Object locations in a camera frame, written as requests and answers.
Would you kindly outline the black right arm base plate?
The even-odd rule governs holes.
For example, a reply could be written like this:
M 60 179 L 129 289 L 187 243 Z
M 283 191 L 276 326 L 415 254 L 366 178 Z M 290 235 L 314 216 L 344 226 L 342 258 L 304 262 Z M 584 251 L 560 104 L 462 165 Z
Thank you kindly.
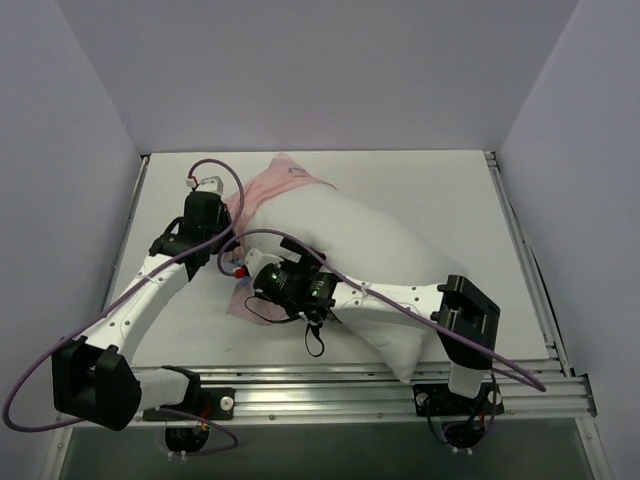
M 419 417 L 469 417 L 504 413 L 502 397 L 498 387 L 483 382 L 474 398 L 456 395 L 446 384 L 416 384 L 412 386 L 414 407 Z

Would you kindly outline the white pillow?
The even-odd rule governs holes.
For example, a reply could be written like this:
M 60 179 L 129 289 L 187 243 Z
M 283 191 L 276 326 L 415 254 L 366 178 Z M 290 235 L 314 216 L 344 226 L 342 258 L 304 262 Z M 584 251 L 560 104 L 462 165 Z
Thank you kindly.
M 430 240 L 413 233 L 392 216 L 372 209 L 338 190 L 321 185 L 301 188 L 268 202 L 262 228 L 250 228 L 247 248 L 282 256 L 276 231 L 325 254 L 341 273 L 370 283 L 430 285 L 465 267 Z

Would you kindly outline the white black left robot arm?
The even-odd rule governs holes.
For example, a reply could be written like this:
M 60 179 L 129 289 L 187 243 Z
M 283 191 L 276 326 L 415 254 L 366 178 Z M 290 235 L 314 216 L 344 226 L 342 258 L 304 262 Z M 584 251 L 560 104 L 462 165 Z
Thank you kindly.
M 58 412 L 114 431 L 151 409 L 167 408 L 179 419 L 200 417 L 198 374 L 175 366 L 136 373 L 130 362 L 170 300 L 231 235 L 232 220 L 219 193 L 188 194 L 182 216 L 153 242 L 135 279 L 106 315 L 53 353 Z

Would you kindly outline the blue printed pillowcase pink inside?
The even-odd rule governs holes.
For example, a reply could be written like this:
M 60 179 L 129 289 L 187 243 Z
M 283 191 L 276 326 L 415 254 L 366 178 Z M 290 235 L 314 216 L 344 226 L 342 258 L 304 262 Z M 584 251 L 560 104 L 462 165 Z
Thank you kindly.
M 311 175 L 306 169 L 295 162 L 286 153 L 278 153 L 269 163 L 268 167 L 260 174 L 244 184 L 244 207 L 234 228 L 235 233 L 243 233 L 250 228 L 262 228 L 260 222 L 266 221 L 268 202 L 274 200 L 285 200 L 284 195 L 301 188 L 321 185 L 321 188 L 328 188 L 329 192 L 335 191 L 335 187 L 330 183 Z M 228 196 L 226 203 L 232 220 L 240 212 L 240 193 L 235 192 Z M 232 294 L 227 313 L 233 317 L 252 321 L 258 324 L 265 324 L 258 315 L 251 313 L 244 306 L 244 301 L 251 296 L 253 290 L 248 279 L 242 280 Z M 283 316 L 284 311 L 277 306 L 257 301 L 258 310 L 262 309 L 268 316 Z

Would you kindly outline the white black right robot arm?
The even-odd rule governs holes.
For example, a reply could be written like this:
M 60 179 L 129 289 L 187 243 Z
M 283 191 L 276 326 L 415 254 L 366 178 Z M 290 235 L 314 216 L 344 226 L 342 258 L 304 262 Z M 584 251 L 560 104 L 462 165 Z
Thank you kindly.
M 281 245 L 300 259 L 256 248 L 246 254 L 257 298 L 281 307 L 291 319 L 306 320 L 314 336 L 329 320 L 407 326 L 410 320 L 424 319 L 426 326 L 436 328 L 450 360 L 445 403 L 464 413 L 479 402 L 484 375 L 492 367 L 491 358 L 479 349 L 495 349 L 501 311 L 469 279 L 450 275 L 443 284 L 427 286 L 370 283 L 323 269 L 324 255 L 292 241 Z

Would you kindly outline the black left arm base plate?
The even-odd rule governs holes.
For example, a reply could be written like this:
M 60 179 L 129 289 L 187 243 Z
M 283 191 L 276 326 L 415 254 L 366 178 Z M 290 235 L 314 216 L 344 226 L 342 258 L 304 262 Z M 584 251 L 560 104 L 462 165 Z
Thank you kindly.
M 195 394 L 191 405 L 163 406 L 159 410 L 148 409 L 142 413 L 142 419 L 148 422 L 169 422 L 188 420 L 179 412 L 188 413 L 207 420 L 231 420 L 234 417 L 236 390 L 231 387 L 201 388 Z

